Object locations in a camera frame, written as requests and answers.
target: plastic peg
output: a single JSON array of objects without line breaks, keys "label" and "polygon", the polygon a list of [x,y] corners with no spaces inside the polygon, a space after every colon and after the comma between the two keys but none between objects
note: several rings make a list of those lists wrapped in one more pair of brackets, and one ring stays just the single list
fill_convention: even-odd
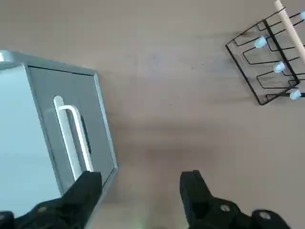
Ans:
[{"label": "plastic peg", "polygon": [[290,93],[290,98],[292,100],[296,100],[296,99],[300,98],[301,96],[302,96],[302,94],[299,89],[296,89]]},{"label": "plastic peg", "polygon": [[264,47],[266,44],[267,44],[267,41],[266,41],[265,37],[261,36],[260,38],[256,39],[254,46],[257,49],[260,49],[260,48]]},{"label": "plastic peg", "polygon": [[280,61],[274,66],[273,70],[275,73],[281,73],[282,71],[285,70],[285,68],[286,68],[285,64],[282,61]]},{"label": "plastic peg", "polygon": [[301,12],[301,19],[305,20],[305,11]]}]

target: black wire rack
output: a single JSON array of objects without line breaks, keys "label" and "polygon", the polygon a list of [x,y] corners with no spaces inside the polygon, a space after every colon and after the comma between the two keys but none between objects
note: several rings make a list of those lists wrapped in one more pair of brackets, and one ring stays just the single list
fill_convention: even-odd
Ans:
[{"label": "black wire rack", "polygon": [[[279,42],[289,40],[288,33],[276,16],[280,11],[254,24],[225,45],[260,105],[280,96],[289,97],[289,90],[299,88],[300,82],[305,81],[305,66],[300,62],[295,47],[290,43],[282,48],[283,44]],[[304,21],[300,15],[301,12],[290,17],[295,27]],[[286,34],[286,37],[280,39],[281,34]],[[256,48],[254,43],[261,37],[265,38],[266,46]],[[278,62],[285,65],[285,69],[279,73],[274,71],[274,65]]]}]

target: silver handle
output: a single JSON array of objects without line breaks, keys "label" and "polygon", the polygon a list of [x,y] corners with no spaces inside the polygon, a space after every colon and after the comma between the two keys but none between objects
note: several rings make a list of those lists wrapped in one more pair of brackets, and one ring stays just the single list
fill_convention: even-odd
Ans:
[{"label": "silver handle", "polygon": [[69,126],[66,110],[71,111],[73,115],[77,136],[81,145],[82,156],[84,158],[86,165],[86,170],[93,172],[93,166],[85,137],[85,132],[81,122],[81,115],[78,109],[76,108],[76,106],[65,105],[62,97],[60,97],[59,95],[54,97],[53,102],[54,102],[57,118],[61,127],[61,133],[67,150],[72,173],[74,179],[77,180],[77,178],[82,174],[82,171],[81,171],[81,165],[77,157],[76,148],[73,141],[71,129]]}]

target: dish rack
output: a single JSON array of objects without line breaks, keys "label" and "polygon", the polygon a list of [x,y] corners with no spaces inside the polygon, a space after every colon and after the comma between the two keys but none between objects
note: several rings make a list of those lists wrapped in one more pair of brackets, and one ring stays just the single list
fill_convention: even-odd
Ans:
[{"label": "dish rack", "polygon": [[305,21],[305,12],[289,17],[279,0],[274,5],[277,12],[225,45],[260,105],[277,97],[305,97],[300,92],[300,83],[305,81],[305,49],[296,31]]}]

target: screw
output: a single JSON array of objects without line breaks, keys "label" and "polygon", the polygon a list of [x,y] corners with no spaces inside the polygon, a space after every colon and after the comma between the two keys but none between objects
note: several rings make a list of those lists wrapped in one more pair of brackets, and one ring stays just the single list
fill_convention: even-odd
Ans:
[{"label": "screw", "polygon": [[221,205],[221,206],[220,206],[220,209],[221,209],[222,211],[230,211],[230,207],[229,207],[228,205],[225,205],[225,204]]},{"label": "screw", "polygon": [[263,219],[271,219],[271,216],[269,215],[269,213],[262,211],[259,213],[259,216],[262,217]]},{"label": "screw", "polygon": [[42,212],[46,211],[47,209],[48,209],[47,207],[40,207],[38,209],[38,212],[42,213]]}]

